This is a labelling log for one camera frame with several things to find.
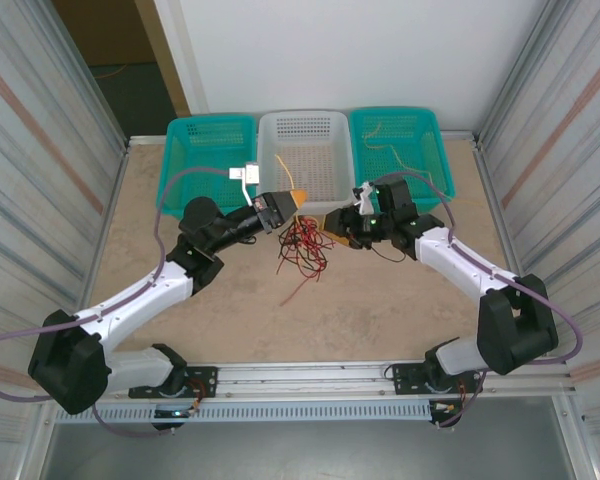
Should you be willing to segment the white plastic basket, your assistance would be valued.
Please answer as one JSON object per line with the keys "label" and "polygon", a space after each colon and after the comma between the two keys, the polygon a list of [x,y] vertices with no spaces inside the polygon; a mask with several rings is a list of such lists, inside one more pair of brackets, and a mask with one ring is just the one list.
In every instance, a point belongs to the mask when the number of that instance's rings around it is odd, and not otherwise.
{"label": "white plastic basket", "polygon": [[321,216],[353,202],[355,187],[347,117],[335,111],[268,113],[257,134],[257,191],[304,189],[301,215]]}

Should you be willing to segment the teal plastic basket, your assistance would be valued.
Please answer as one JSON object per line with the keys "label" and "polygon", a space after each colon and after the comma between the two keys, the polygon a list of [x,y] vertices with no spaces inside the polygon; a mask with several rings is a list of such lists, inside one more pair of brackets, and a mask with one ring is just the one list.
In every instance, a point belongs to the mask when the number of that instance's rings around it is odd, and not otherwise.
{"label": "teal plastic basket", "polygon": [[256,159],[256,122],[249,115],[178,118],[167,129],[156,203],[162,213],[180,219],[195,197],[213,199],[227,214],[246,204],[237,180],[213,173],[191,173],[179,179],[162,199],[168,182],[192,167],[228,170]]}
{"label": "teal plastic basket", "polygon": [[430,181],[447,200],[455,186],[435,114],[425,108],[374,107],[349,115],[358,185],[409,170]]}

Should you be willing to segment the brown wooden door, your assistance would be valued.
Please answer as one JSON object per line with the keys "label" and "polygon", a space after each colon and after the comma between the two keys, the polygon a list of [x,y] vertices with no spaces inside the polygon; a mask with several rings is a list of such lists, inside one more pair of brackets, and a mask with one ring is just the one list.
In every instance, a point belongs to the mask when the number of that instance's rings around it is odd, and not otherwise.
{"label": "brown wooden door", "polygon": [[51,0],[80,54],[90,66],[155,62],[175,113],[188,116],[157,0]]}

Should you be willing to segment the aluminium mounting rail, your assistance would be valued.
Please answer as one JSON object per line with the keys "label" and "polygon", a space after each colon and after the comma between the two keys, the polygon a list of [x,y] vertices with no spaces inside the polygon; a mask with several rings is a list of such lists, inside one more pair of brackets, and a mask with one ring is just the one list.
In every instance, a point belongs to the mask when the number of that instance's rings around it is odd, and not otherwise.
{"label": "aluminium mounting rail", "polygon": [[[215,363],[211,379],[186,383],[209,401],[362,400],[394,397],[389,361]],[[480,389],[487,397],[573,395],[563,364],[526,365],[506,376],[489,373]]]}

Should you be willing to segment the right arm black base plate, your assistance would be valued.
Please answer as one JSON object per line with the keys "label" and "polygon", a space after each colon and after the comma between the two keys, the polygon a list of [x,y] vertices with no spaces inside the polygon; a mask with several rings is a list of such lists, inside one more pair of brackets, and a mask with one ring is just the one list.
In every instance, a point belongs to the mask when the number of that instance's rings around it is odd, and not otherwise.
{"label": "right arm black base plate", "polygon": [[394,390],[397,395],[475,393],[481,374],[465,371],[449,375],[434,362],[397,363],[390,366]]}

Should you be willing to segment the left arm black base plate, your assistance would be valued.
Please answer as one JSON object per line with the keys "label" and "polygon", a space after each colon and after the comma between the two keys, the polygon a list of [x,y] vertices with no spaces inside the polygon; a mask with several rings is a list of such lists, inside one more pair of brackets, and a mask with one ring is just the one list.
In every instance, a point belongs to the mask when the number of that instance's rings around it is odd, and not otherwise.
{"label": "left arm black base plate", "polygon": [[184,373],[181,388],[174,393],[166,393],[159,387],[136,387],[128,390],[132,399],[204,399],[214,398],[218,384],[219,369],[215,366],[188,366]]}

